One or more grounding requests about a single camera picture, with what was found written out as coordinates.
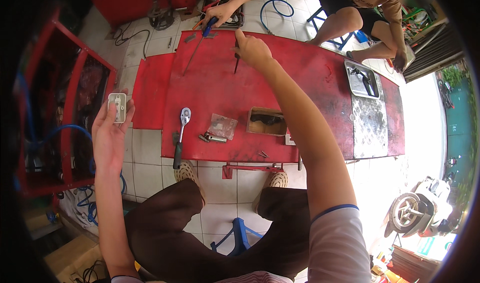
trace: person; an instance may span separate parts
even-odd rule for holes
[[[230,0],[225,4],[209,8],[204,24],[213,16],[219,21],[213,27],[224,23],[231,14],[249,0]],[[395,58],[393,68],[402,73],[407,63],[407,49],[402,29],[402,4],[421,7],[433,0],[320,0],[327,19],[318,30],[315,38],[307,43],[321,46],[327,40],[361,30],[378,43],[346,55],[358,62],[369,58]],[[381,4],[385,17],[375,11]]]
[[[261,39],[240,29],[235,35],[238,47],[232,50],[265,77],[279,103],[303,158],[307,189],[289,189],[285,173],[271,174],[252,209],[272,224],[235,257],[214,252],[183,231],[208,202],[189,161],[175,170],[177,183],[123,217],[118,176],[135,106],[128,102],[127,121],[118,127],[113,104],[108,112],[104,104],[92,133],[100,249],[112,283],[140,282],[134,259],[147,271],[145,278],[168,283],[292,283],[306,267],[309,282],[370,282],[355,193],[326,120]]]

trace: brown pants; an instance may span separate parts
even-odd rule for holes
[[[125,216],[135,260],[168,283],[215,282],[254,271],[293,280],[308,265],[307,191],[266,188],[261,194],[258,214],[273,221],[270,229],[240,256],[228,257],[183,231],[202,209],[193,181],[185,179],[159,191]]]

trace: blue handle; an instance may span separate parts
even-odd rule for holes
[[[208,21],[207,23],[207,26],[205,27],[205,30],[203,31],[203,33],[201,34],[203,37],[206,37],[209,33],[210,33],[210,30],[212,30],[212,25],[215,24],[216,22],[218,22],[218,18],[217,17],[213,17],[210,19],[210,21]]]

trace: ratchet wrench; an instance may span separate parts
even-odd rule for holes
[[[183,136],[183,128],[185,125],[190,121],[190,116],[192,115],[190,108],[185,107],[181,110],[180,114],[180,121],[181,121],[181,128],[180,128],[180,135],[178,137],[177,145],[175,146],[175,156],[173,157],[173,168],[180,169],[180,163],[182,162],[182,136]]]

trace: screwdriver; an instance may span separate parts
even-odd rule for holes
[[[239,41],[237,40],[237,37],[235,37],[235,46],[237,48],[240,47],[239,46]],[[237,52],[235,52],[235,58],[237,59],[237,63],[235,64],[235,71],[233,72],[234,74],[237,73],[237,67],[239,66],[239,59],[240,59],[240,55],[238,55]]]
[[[195,51],[193,51],[193,54],[191,55],[190,60],[188,61],[187,67],[183,71],[183,76],[185,76],[185,73],[187,72],[188,66],[190,65],[190,62],[192,61],[192,59],[195,55],[195,52],[198,49],[198,46],[200,46],[200,44],[201,44],[202,40],[205,38],[205,36],[207,36],[210,33],[210,30],[212,30],[212,25],[215,24],[216,22],[218,22],[218,20],[219,19],[214,16],[213,18],[210,19],[210,21],[208,21],[207,26],[205,27],[204,31],[201,34],[201,40],[198,42],[198,45],[195,48]]]

